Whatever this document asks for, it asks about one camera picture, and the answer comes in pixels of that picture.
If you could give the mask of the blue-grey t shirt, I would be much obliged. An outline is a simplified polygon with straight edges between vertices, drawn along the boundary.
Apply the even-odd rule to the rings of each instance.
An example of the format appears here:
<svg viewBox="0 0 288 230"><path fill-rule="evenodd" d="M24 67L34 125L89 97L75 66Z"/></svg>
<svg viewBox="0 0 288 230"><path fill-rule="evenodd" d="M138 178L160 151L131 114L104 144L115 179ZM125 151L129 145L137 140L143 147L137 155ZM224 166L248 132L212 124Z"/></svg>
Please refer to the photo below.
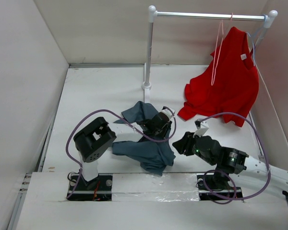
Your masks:
<svg viewBox="0 0 288 230"><path fill-rule="evenodd" d="M138 101L133 107L121 112L129 123L152 119L158 111L150 103ZM142 138L138 142L122 141L112 144L112 153L116 156L127 156L140 163L149 173L162 175L167 166L173 166L176 156L168 142L153 142Z"/></svg>

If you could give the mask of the pink wire hanger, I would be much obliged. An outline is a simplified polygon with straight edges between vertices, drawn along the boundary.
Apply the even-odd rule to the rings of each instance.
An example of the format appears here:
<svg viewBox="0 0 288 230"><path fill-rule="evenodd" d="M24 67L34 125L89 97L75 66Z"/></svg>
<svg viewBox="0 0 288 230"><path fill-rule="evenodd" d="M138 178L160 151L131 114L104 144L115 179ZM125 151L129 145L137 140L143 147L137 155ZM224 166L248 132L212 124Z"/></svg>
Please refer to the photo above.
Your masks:
<svg viewBox="0 0 288 230"><path fill-rule="evenodd" d="M213 56L213 67L212 67L212 76L211 76L211 86L214 85L215 79L216 79L216 69L219 63L219 57L223 45L223 40L224 40L224 33L227 29L224 29L224 21L221 20L219 22L218 26L218 32L217 32L217 37L216 37L216 45L215 45L215 50L214 50L214 56Z"/></svg>

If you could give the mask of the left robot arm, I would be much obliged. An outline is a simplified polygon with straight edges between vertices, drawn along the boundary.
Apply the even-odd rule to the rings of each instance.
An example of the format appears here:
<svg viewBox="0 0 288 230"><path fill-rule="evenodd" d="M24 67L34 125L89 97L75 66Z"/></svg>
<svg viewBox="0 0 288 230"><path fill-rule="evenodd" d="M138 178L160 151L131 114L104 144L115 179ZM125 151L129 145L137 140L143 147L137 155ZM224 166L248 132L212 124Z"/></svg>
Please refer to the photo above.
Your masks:
<svg viewBox="0 0 288 230"><path fill-rule="evenodd" d="M97 160L107 150L138 161L148 172L161 174L175 158L168 146L172 118L171 111L163 109L150 119L124 114L115 123L103 117L93 120L73 137L81 157L81 185L87 190L97 186Z"/></svg>

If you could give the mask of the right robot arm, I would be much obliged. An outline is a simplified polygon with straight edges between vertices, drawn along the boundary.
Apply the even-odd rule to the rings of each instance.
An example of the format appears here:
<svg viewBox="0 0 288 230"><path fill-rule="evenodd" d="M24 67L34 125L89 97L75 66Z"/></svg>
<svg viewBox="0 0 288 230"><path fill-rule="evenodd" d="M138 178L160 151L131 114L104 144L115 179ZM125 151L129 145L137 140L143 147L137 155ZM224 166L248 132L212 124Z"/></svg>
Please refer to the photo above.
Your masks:
<svg viewBox="0 0 288 230"><path fill-rule="evenodd" d="M217 188L229 184L228 174L247 176L266 182L271 174L270 183L280 191L288 192L288 171L265 163L249 156L246 152L230 147L222 147L217 140L210 136L198 136L186 132L182 139L173 142L172 146L181 155L196 155L206 163L221 170L212 176L212 183Z"/></svg>

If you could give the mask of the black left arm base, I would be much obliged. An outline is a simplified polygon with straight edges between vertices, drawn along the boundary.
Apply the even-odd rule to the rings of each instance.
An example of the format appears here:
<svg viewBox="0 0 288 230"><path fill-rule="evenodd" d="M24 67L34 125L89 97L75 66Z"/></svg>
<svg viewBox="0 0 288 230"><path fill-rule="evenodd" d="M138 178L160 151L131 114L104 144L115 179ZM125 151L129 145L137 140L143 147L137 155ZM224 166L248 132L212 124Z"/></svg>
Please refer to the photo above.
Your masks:
<svg viewBox="0 0 288 230"><path fill-rule="evenodd" d="M112 174L100 174L97 178L87 182L83 177L77 182L78 174L71 172L68 175L69 188L67 200L69 201L111 201L112 200Z"/></svg>

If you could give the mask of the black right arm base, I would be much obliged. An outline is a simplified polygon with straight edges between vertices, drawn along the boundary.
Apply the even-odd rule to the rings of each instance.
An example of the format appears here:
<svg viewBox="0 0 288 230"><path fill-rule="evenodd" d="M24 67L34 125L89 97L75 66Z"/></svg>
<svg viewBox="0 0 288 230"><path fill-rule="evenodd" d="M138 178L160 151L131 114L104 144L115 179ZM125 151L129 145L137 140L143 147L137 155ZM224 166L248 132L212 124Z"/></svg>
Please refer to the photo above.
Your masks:
<svg viewBox="0 0 288 230"><path fill-rule="evenodd" d="M208 174L205 177L206 184L209 186L209 188L217 193L218 195L226 196L226 197L235 197L235 198L241 198L242 190L240 187L237 187L236 189L236 196L234 196L234 190L232 187L232 184L229 184L229 181L224 182L215 182L213 180L214 175ZM207 188L204 185L204 175L203 174L197 174L197 183L196 187L198 188L199 192L199 199L200 201L212 201L216 204L228 204L228 200L221 199L218 196L215 196L211 194Z"/></svg>

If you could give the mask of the red t shirt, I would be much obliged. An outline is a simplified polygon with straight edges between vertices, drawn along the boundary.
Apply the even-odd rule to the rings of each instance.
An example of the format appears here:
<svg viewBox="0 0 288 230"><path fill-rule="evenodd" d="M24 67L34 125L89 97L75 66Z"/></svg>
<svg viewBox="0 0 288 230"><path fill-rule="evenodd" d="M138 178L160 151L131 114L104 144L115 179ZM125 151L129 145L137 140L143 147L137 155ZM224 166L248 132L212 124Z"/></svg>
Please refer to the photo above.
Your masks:
<svg viewBox="0 0 288 230"><path fill-rule="evenodd" d="M201 75L194 77L184 89L184 106L178 112L187 121L195 115L224 113L225 123L242 127L259 91L259 77L250 55L246 32L232 27L223 40L211 86L213 61Z"/></svg>

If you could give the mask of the white clothes rack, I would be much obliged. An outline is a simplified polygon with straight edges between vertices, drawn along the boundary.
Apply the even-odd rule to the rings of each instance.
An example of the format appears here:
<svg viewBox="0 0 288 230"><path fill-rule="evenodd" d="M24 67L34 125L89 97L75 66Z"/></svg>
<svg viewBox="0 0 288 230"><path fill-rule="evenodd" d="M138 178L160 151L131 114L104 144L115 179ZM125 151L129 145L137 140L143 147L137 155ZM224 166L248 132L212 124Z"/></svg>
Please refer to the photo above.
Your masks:
<svg viewBox="0 0 288 230"><path fill-rule="evenodd" d="M265 28L268 30L278 12L271 10ZM208 62L208 51L216 42L217 23L264 22L263 16L158 11L148 7L148 39L144 63L144 102L151 101L150 69L152 64L201 65Z"/></svg>

